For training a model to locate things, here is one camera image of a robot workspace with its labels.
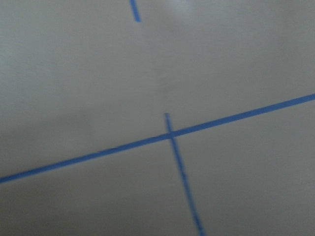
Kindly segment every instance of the white surface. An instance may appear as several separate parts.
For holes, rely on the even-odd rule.
[[[302,104],[178,138],[207,232],[314,234],[314,115]]]
[[[134,21],[127,0],[0,2],[1,176],[165,133],[164,112],[171,114],[174,129],[178,129],[314,93],[314,1],[138,0],[137,3],[141,23]],[[298,168],[293,174],[306,172],[313,181],[309,171],[309,168],[314,170],[312,115],[309,115],[313,108],[311,103],[299,105],[275,115],[211,129],[209,132],[216,130],[214,138],[219,139],[215,143],[222,146],[217,150],[209,149],[212,142],[201,143],[196,150],[200,133],[185,137],[186,143],[181,148],[209,234],[270,235],[271,229],[280,236],[314,232],[311,224],[314,202],[310,200],[315,199],[313,185],[301,182],[305,185],[298,185],[301,189],[290,188],[291,192],[286,192],[287,202],[282,201],[282,184],[295,186],[295,180],[282,179],[289,176],[289,171],[279,175],[267,172],[270,177],[264,179],[267,164],[252,149],[257,146],[268,152],[270,160],[273,160],[270,150],[281,158],[289,156],[290,165]],[[305,126],[300,125],[301,118],[305,119]],[[256,127],[251,124],[253,119],[263,124]],[[287,132],[279,128],[283,120],[288,122]],[[241,124],[248,125],[242,129]],[[229,147],[234,139],[220,139],[225,132],[233,132],[230,127],[235,129],[234,138],[241,142],[238,146]],[[252,138],[254,133],[263,136],[263,146],[260,138]],[[308,146],[302,142],[305,136],[310,138]],[[279,154],[278,146],[270,139],[283,142],[284,152]],[[182,191],[179,180],[175,192],[166,183],[178,178],[176,167],[168,170],[169,178],[157,177],[148,182],[154,190],[140,184],[150,172],[157,176],[163,173],[167,161],[173,160],[169,146],[159,145],[156,144],[160,148],[144,147],[146,155],[160,165],[145,170],[143,176],[136,170],[142,165],[145,169],[148,160],[137,160],[139,149],[128,152],[131,154],[125,158],[129,165],[128,171],[124,171],[129,175],[115,176],[111,168],[119,165],[113,167],[106,161],[117,158],[115,161],[125,162],[120,155],[113,155],[0,185],[3,235],[147,235],[152,225],[155,235],[195,234],[183,193],[179,194]],[[207,184],[219,187],[212,182],[214,173],[208,167],[215,163],[204,164],[203,157],[227,155],[231,151],[239,153],[235,160],[248,161],[252,169],[232,171],[231,174],[239,176],[232,186],[224,182],[229,175],[224,170],[232,170],[234,164],[221,163],[216,171],[222,173],[218,172],[216,180],[222,177],[225,190],[213,195]],[[200,162],[195,159],[197,153]],[[107,171],[101,171],[102,161]],[[84,166],[87,169],[81,174],[80,168]],[[98,170],[100,178],[106,177],[113,188],[107,192],[119,195],[119,199],[100,199],[103,192],[97,190],[93,197],[94,189],[102,184],[93,170]],[[271,203],[268,197],[262,197],[265,204],[256,208],[240,207],[256,203],[253,198],[260,194],[260,182],[254,188],[254,195],[244,189],[255,185],[255,178],[259,178],[256,172],[265,180],[263,188],[271,189],[270,196],[277,197]],[[84,186],[72,188],[76,186],[75,176],[85,181]],[[134,184],[139,188],[115,192],[121,185],[127,186],[130,178],[135,178]],[[229,198],[237,198],[228,201],[228,206],[224,205],[225,191]],[[171,200],[166,205],[168,196]],[[179,205],[174,201],[177,196],[182,199]],[[143,209],[136,211],[134,202],[143,205]],[[152,215],[157,214],[167,226],[151,222],[148,213],[151,209]],[[117,215],[109,219],[107,211]],[[125,214],[134,221],[122,229],[119,220]],[[168,214],[174,214],[171,222],[164,218]],[[140,226],[146,220],[149,226]],[[268,224],[274,226],[270,231]]]

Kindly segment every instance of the blue tape line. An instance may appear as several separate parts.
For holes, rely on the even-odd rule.
[[[92,153],[92,154],[88,154],[88,155],[85,155],[85,156],[81,156],[81,157],[69,159],[69,160],[66,160],[66,161],[58,162],[58,163],[55,163],[55,164],[51,164],[51,165],[35,168],[35,169],[29,170],[29,171],[24,171],[24,172],[17,173],[17,174],[14,174],[14,175],[2,177],[2,178],[0,178],[0,184],[1,183],[5,183],[5,182],[9,182],[9,181],[12,181],[12,180],[16,180],[16,179],[19,179],[19,178],[25,178],[25,177],[33,176],[33,175],[36,175],[36,174],[39,174],[39,173],[43,173],[43,172],[59,169],[61,167],[65,167],[65,166],[81,163],[81,162],[84,162],[84,161],[89,161],[89,160],[92,160],[92,159],[96,159],[98,157],[111,155],[113,153],[126,151],[126,150],[137,148],[137,147],[140,147],[140,146],[143,146],[143,145],[160,142],[160,141],[163,141],[163,140],[166,140],[166,139],[168,139],[168,134],[162,134],[162,135],[159,135],[157,137],[143,139],[143,140],[136,141],[136,142],[133,142],[133,143],[130,143],[130,144],[125,144],[125,145],[118,146],[118,147],[115,147],[115,148],[111,148],[111,149],[95,152],[95,153]]]
[[[178,170],[179,170],[181,178],[182,178],[185,194],[186,194],[186,197],[188,200],[188,204],[189,204],[189,207],[190,207],[190,210],[192,213],[193,220],[196,224],[196,228],[198,230],[199,235],[205,236],[206,233],[203,229],[201,220],[200,220],[198,212],[197,212],[196,205],[195,205],[193,197],[192,197],[192,193],[191,193],[191,189],[190,189],[189,181],[188,181],[188,176],[187,176],[186,171],[185,171],[185,165],[184,165],[183,159],[181,157],[178,144],[175,140],[174,132],[172,130],[171,117],[169,114],[165,114],[165,122],[166,122],[167,130],[169,132],[169,140],[171,141],[171,144],[172,144],[173,152],[174,152],[176,162],[178,165]]]
[[[218,125],[222,125],[225,123],[230,123],[233,121],[237,121],[240,119],[245,119],[245,118],[249,118],[249,117],[253,117],[253,116],[257,116],[263,113],[267,113],[267,112],[272,112],[275,110],[279,110],[279,109],[283,109],[286,107],[290,107],[290,106],[294,106],[294,105],[298,105],[301,103],[305,103],[305,102],[309,102],[309,101],[313,101],[315,100],[315,93],[311,94],[311,95],[307,95],[304,97],[299,97],[299,98],[295,98],[286,102],[281,102],[281,103],[277,103],[274,105],[270,105],[267,107],[263,107],[263,108],[259,108],[259,109],[255,109],[252,111],[248,111],[248,112],[243,112],[240,114],[236,114],[230,117],[225,117],[225,118],[221,118],[221,119],[217,119],[214,121],[210,121],[210,122],[206,122],[203,124],[199,124],[199,125],[195,125],[195,126],[191,126],[188,128],[184,128],[184,129],[180,129],[177,131],[173,131],[173,135],[174,137],[177,136],[181,136],[181,135],[185,135],[185,134],[189,134],[192,132],[196,132],[199,130],[203,130],[203,129],[208,129],[214,126],[218,126]],[[106,156],[106,155],[110,155],[116,152],[120,152],[120,151],[124,151],[124,150],[129,150],[132,148],[137,148],[143,145],[147,145],[147,144],[152,144],[152,143],[156,143],[159,141],[163,141],[169,139],[169,134],[162,134],[160,136],[157,137],[152,137],[152,138],[148,138],[148,139],[143,139],[140,141],[136,141],[130,144],[125,144],[122,146],[118,146],[116,148],[111,148],[111,149],[107,149],[107,150],[103,150],[100,152],[95,152],[92,154],[88,154],[85,156],[81,156],[81,157],[77,157],[77,158],[73,158],[67,161],[62,161],[62,162],[58,162],[55,164],[51,164],[51,165],[47,165],[47,166],[43,166],[43,167],[39,167],[39,168],[35,168],[29,171],[25,171],[25,172],[21,172],[21,173],[17,173],[17,174],[13,174],[10,176],[6,176],[6,177],[1,177],[0,178],[0,184],[1,183],[5,183],[5,182],[9,182],[12,180],[16,180],[16,179],[20,179],[20,178],[24,178],[24,177],[29,177],[29,176],[33,176],[42,172],[46,172],[46,171],[51,171],[54,169],[58,169],[61,167],[65,167],[65,166],[69,166],[69,165],[73,165],[76,163],[80,163],[80,162],[84,162],[84,161],[88,161],[88,160],[92,160],[98,157],[102,157],[102,156]]]
[[[270,106],[267,106],[267,107],[258,108],[258,109],[251,110],[251,111],[248,111],[248,112],[239,113],[239,114],[236,114],[236,115],[232,115],[230,117],[224,117],[224,118],[220,118],[220,119],[213,120],[213,121],[210,121],[210,122],[206,122],[206,123],[203,123],[203,124],[198,124],[198,125],[191,126],[191,127],[188,127],[188,128],[179,129],[177,131],[174,131],[174,136],[177,137],[177,136],[193,133],[193,132],[196,132],[196,131],[199,131],[199,130],[208,129],[208,128],[211,128],[211,127],[214,127],[214,126],[230,123],[230,122],[237,121],[237,120],[240,120],[240,119],[254,117],[254,116],[257,116],[257,115],[261,115],[261,114],[264,114],[264,113],[280,110],[280,109],[283,109],[283,108],[286,108],[286,107],[295,106],[295,105],[298,105],[298,104],[301,104],[301,103],[305,103],[305,102],[309,102],[309,101],[313,101],[313,100],[315,100],[315,93],[311,94],[311,95],[295,98],[295,99],[292,99],[292,100],[289,100],[289,101],[285,101],[285,102],[277,103],[277,104],[274,104],[274,105],[270,105]]]
[[[129,1],[130,1],[131,9],[133,12],[134,20],[136,22],[141,22],[141,17],[140,17],[139,11],[138,11],[136,0],[129,0]]]

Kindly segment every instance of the gray wall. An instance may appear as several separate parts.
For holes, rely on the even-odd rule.
[[[0,2],[0,176],[314,93],[315,1]],[[208,235],[313,236],[314,103],[178,138]],[[197,235],[170,144],[0,185],[0,234]]]

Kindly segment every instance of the blue painter's tape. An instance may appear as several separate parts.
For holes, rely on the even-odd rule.
[[[156,142],[159,142],[159,141],[162,141],[162,140],[166,140],[166,139],[168,139],[168,134],[162,134],[162,135],[157,136],[157,137],[143,139],[143,140],[136,141],[136,142],[133,142],[133,143],[130,143],[130,144],[121,145],[121,146],[118,146],[118,147],[115,147],[115,148],[111,148],[111,149],[107,149],[107,150],[91,153],[91,154],[88,154],[88,155],[85,155],[85,156],[81,156],[81,157],[69,159],[69,160],[66,160],[66,161],[58,162],[58,163],[55,163],[55,164],[51,164],[51,165],[35,168],[35,169],[29,170],[29,171],[20,172],[20,173],[14,174],[14,175],[10,175],[10,176],[6,176],[6,177],[0,178],[0,184],[1,183],[5,183],[5,182],[9,182],[9,181],[12,181],[12,180],[16,180],[16,179],[19,179],[19,178],[25,178],[25,177],[29,177],[29,176],[34,176],[34,175],[39,174],[39,173],[43,173],[43,172],[59,169],[61,167],[65,167],[65,166],[81,163],[81,162],[84,162],[84,161],[89,161],[89,160],[92,160],[92,159],[95,159],[95,158],[98,158],[98,157],[111,155],[113,153],[126,151],[126,150],[137,148],[137,147],[140,147],[140,146],[143,146],[143,145],[153,144],[153,143],[156,143]]]
[[[196,205],[195,205],[193,197],[192,197],[192,192],[191,192],[191,189],[189,186],[188,176],[187,176],[186,171],[185,171],[184,161],[183,161],[182,156],[180,154],[179,147],[178,147],[178,144],[176,142],[176,139],[175,139],[175,136],[174,136],[174,133],[172,130],[172,122],[171,122],[171,117],[169,114],[165,114],[165,122],[166,122],[167,130],[169,132],[169,139],[170,139],[171,144],[172,144],[173,152],[174,152],[174,155],[176,158],[176,163],[178,166],[179,173],[181,175],[182,183],[184,186],[185,194],[186,194],[186,197],[188,200],[188,205],[190,207],[190,211],[191,211],[193,220],[195,222],[199,236],[205,236],[206,233],[203,229],[202,222],[199,218],[197,208],[196,208]]]
[[[315,93],[311,94],[311,95],[295,98],[295,99],[292,99],[292,100],[289,100],[289,101],[273,104],[273,105],[270,105],[270,106],[267,106],[267,107],[258,108],[258,109],[251,110],[251,111],[248,111],[248,112],[239,113],[239,114],[236,114],[236,115],[232,115],[230,117],[224,117],[224,118],[220,118],[220,119],[213,120],[213,121],[210,121],[210,122],[206,122],[206,123],[203,123],[203,124],[198,124],[198,125],[191,126],[191,127],[188,127],[188,128],[180,129],[180,130],[174,131],[174,136],[177,137],[177,136],[193,133],[193,132],[196,132],[196,131],[199,131],[199,130],[208,129],[208,128],[211,128],[211,127],[214,127],[214,126],[230,123],[230,122],[237,121],[237,120],[240,120],[240,119],[254,117],[254,116],[257,116],[257,115],[261,115],[261,114],[264,114],[264,113],[280,110],[280,109],[283,109],[283,108],[286,108],[286,107],[295,106],[295,105],[298,105],[298,104],[301,104],[301,103],[305,103],[305,102],[309,102],[309,101],[313,101],[313,100],[315,100]]]
[[[273,105],[270,105],[270,106],[267,106],[267,107],[258,108],[258,109],[251,110],[251,111],[248,111],[248,112],[239,113],[239,114],[232,115],[232,116],[229,116],[229,117],[224,117],[224,118],[220,118],[220,119],[217,119],[217,120],[214,120],[214,121],[210,121],[210,122],[206,122],[206,123],[203,123],[203,124],[199,124],[199,125],[191,126],[191,127],[188,127],[188,128],[180,129],[180,130],[177,130],[177,131],[173,131],[173,135],[174,135],[174,137],[177,137],[177,136],[193,133],[193,132],[196,132],[196,131],[199,131],[199,130],[208,129],[208,128],[211,128],[211,127],[214,127],[214,126],[218,126],[218,125],[234,122],[234,121],[237,121],[237,120],[241,120],[241,119],[257,116],[257,115],[260,115],[260,114],[263,114],[263,113],[280,110],[280,109],[283,109],[283,108],[286,108],[286,107],[295,106],[295,105],[298,105],[298,104],[301,104],[301,103],[305,103],[305,102],[310,102],[310,101],[313,101],[313,100],[315,100],[315,93],[311,94],[311,95],[295,98],[295,99],[292,99],[292,100],[289,100],[289,101],[273,104]],[[136,142],[133,142],[133,143],[130,143],[130,144],[125,144],[125,145],[122,145],[122,146],[118,146],[116,148],[111,148],[111,149],[103,150],[103,151],[100,151],[100,152],[95,152],[95,153],[92,153],[92,154],[88,154],[88,155],[85,155],[85,156],[81,156],[81,157],[73,158],[73,159],[70,159],[70,160],[58,162],[58,163],[55,163],[55,164],[51,164],[51,165],[35,168],[35,169],[29,170],[29,171],[24,171],[24,172],[21,172],[21,173],[10,175],[10,176],[1,177],[0,178],[0,184],[1,183],[5,183],[5,182],[9,182],[9,181],[12,181],[12,180],[20,179],[20,178],[33,176],[33,175],[36,175],[36,174],[39,174],[39,173],[43,173],[43,172],[46,172],[46,171],[55,170],[55,169],[58,169],[58,168],[61,168],[61,167],[65,167],[65,166],[69,166],[69,165],[73,165],[73,164],[76,164],[76,163],[92,160],[92,159],[95,159],[95,158],[98,158],[98,157],[107,156],[107,155],[110,155],[110,154],[113,154],[113,153],[116,153],[116,152],[121,152],[121,151],[129,150],[129,149],[137,148],[137,147],[140,147],[140,146],[143,146],[143,145],[160,142],[160,141],[163,141],[163,140],[166,140],[166,139],[169,139],[169,134],[162,134],[162,135],[157,136],[157,137],[143,139],[143,140],[136,141]]]
[[[129,1],[130,1],[131,9],[133,12],[134,20],[136,22],[141,22],[141,17],[140,17],[139,11],[138,11],[136,0],[129,0]]]

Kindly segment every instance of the wall surface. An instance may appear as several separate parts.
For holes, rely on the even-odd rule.
[[[315,1],[2,0],[0,177],[315,92]],[[315,102],[177,138],[208,236],[313,236]],[[194,236],[168,140],[0,184],[3,236]]]

